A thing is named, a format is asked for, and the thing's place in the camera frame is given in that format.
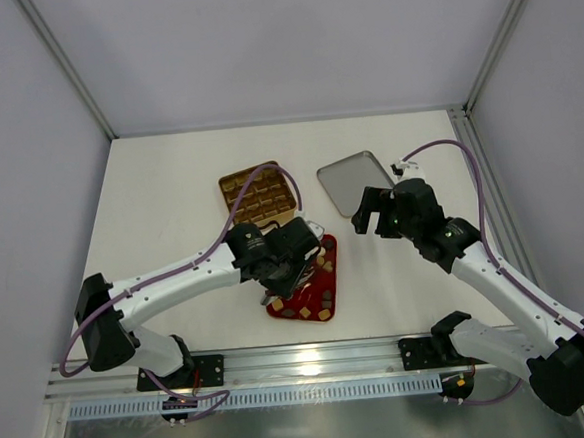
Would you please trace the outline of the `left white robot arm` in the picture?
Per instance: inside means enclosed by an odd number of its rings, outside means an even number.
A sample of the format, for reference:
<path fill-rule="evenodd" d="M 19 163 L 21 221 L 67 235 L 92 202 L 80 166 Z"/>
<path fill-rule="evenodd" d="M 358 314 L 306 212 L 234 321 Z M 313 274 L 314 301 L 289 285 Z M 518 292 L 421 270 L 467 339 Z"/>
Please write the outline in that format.
<path fill-rule="evenodd" d="M 216 289 L 259 283 L 283 299 L 304 284 L 322 243 L 324 229 L 304 217 L 263 232 L 256 225 L 233 226 L 211 248 L 149 274 L 108 282 L 102 274 L 84 280 L 74 318 L 89 370 L 119 366 L 145 373 L 137 388 L 193 385 L 197 361 L 177 335 L 159 335 L 147 321 Z"/>

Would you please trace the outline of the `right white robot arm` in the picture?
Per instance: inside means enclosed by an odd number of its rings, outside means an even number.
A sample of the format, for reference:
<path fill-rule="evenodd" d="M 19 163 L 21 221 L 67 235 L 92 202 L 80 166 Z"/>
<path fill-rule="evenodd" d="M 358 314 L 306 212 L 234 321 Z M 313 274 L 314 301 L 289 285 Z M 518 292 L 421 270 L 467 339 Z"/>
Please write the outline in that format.
<path fill-rule="evenodd" d="M 553 300 L 495 256 L 483 234 L 467 220 L 445 216 L 432 187 L 421 178 L 391 189 L 369 186 L 351 219 L 376 235 L 409 240 L 427 261 L 473 287 L 518 328 L 518 336 L 455 312 L 432 327 L 460 357 L 478 359 L 528 382 L 550 409 L 570 416 L 584 406 L 584 317 Z"/>

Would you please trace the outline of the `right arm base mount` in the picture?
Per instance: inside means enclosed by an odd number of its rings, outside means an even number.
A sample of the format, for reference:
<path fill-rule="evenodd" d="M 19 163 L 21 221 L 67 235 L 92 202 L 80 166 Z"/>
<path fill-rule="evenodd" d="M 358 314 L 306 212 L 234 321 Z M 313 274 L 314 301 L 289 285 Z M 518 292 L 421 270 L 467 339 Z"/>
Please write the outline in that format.
<path fill-rule="evenodd" d="M 431 370 L 441 366 L 439 353 L 435 350 L 430 336 L 403 337 L 397 346 L 405 371 Z"/>

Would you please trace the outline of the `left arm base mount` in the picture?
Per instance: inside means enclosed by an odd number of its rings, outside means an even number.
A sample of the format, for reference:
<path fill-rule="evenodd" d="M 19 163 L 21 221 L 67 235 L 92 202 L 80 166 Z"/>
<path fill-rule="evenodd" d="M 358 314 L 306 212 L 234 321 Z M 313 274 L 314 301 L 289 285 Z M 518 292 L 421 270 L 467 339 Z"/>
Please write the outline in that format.
<path fill-rule="evenodd" d="M 225 357 L 222 354 L 191 355 L 169 375 L 154 374 L 154 377 L 172 391 L 194 387 L 219 387 L 224 383 L 224 361 Z"/>

